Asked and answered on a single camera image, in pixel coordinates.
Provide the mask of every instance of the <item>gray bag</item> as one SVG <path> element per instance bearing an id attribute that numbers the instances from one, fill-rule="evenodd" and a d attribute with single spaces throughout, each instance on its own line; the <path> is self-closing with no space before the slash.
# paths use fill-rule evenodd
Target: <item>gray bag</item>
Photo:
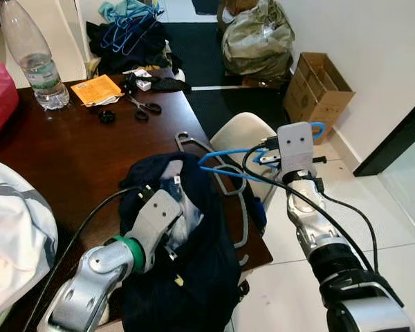
<path id="1" fill-rule="evenodd" d="M 282 78 L 291 65 L 294 39 L 282 7 L 275 0 L 260 0 L 226 29 L 221 42 L 223 61 L 238 75 Z"/>

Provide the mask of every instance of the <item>green ring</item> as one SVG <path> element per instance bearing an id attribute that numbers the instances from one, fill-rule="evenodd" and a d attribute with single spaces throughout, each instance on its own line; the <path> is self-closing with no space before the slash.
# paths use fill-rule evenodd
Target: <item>green ring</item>
<path id="1" fill-rule="evenodd" d="M 117 241 L 121 241 L 125 243 L 130 251 L 132 252 L 133 256 L 133 267 L 132 271 L 135 272 L 142 272 L 143 268 L 145 266 L 145 255 L 143 254 L 143 250 L 140 247 L 140 244 L 138 244 L 137 241 L 134 241 L 133 239 L 128 239 L 126 237 L 122 237 L 121 235 L 117 235 L 116 237 L 113 237 Z"/>

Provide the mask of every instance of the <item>dark blue garment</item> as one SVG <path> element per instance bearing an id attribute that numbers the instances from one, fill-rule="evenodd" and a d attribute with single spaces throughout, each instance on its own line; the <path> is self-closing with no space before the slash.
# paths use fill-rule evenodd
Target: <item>dark blue garment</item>
<path id="1" fill-rule="evenodd" d="M 152 270 L 123 281 L 126 332 L 223 332 L 239 301 L 240 267 L 222 204 L 196 156 L 178 152 L 146 158 L 131 167 L 120 186 L 149 185 L 157 190 L 168 162 L 176 159 L 183 161 L 183 190 L 204 217 L 187 242 L 175 250 L 175 261 L 159 246 Z M 121 234 L 132 228 L 141 207 L 135 191 L 122 198 Z M 177 275 L 183 279 L 182 286 L 175 282 Z"/>

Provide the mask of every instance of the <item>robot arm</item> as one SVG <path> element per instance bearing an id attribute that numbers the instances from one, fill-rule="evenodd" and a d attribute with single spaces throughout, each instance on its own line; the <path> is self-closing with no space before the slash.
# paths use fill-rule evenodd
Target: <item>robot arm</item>
<path id="1" fill-rule="evenodd" d="M 182 211 L 165 190 L 154 193 L 146 186 L 139 196 L 145 205 L 132 230 L 84 253 L 75 276 L 57 291 L 44 313 L 39 332 L 94 331 L 116 284 L 154 266 L 156 246 Z"/>
<path id="2" fill-rule="evenodd" d="M 278 129 L 279 182 L 325 208 L 322 182 L 313 166 L 311 127 L 305 122 Z M 412 322 L 387 281 L 365 270 L 347 240 L 302 199 L 288 194 L 287 214 L 297 239 L 320 283 L 330 332 L 411 332 Z"/>

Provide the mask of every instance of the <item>cardboard box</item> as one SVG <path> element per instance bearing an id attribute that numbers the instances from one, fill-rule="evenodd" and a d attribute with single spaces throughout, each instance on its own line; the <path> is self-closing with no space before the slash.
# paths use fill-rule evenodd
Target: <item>cardboard box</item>
<path id="1" fill-rule="evenodd" d="M 292 122 L 324 122 L 324 135 L 314 141 L 314 144 L 320 144 L 353 95 L 355 92 L 326 53 L 302 53 L 284 97 L 283 107 Z"/>
<path id="2" fill-rule="evenodd" d="M 232 15 L 237 15 L 244 10 L 254 8 L 258 0 L 225 0 L 226 8 Z"/>

